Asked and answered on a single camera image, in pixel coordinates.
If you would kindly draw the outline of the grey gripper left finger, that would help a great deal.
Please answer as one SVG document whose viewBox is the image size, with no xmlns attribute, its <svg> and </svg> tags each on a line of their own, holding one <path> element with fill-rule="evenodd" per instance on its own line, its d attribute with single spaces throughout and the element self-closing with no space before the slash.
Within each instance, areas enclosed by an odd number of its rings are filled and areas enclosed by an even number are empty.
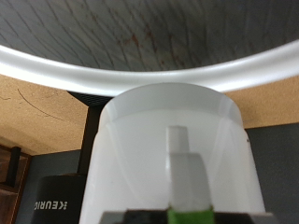
<svg viewBox="0 0 299 224">
<path fill-rule="evenodd" d="M 165 210 L 127 210 L 105 212 L 100 224 L 168 224 Z"/>
</svg>

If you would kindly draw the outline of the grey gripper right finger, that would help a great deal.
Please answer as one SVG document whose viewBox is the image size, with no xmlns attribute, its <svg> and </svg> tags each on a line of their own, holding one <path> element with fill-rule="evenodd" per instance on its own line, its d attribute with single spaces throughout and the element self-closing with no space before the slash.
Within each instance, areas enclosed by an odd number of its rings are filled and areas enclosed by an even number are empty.
<svg viewBox="0 0 299 224">
<path fill-rule="evenodd" d="M 216 224 L 278 224 L 272 213 L 216 213 Z"/>
</svg>

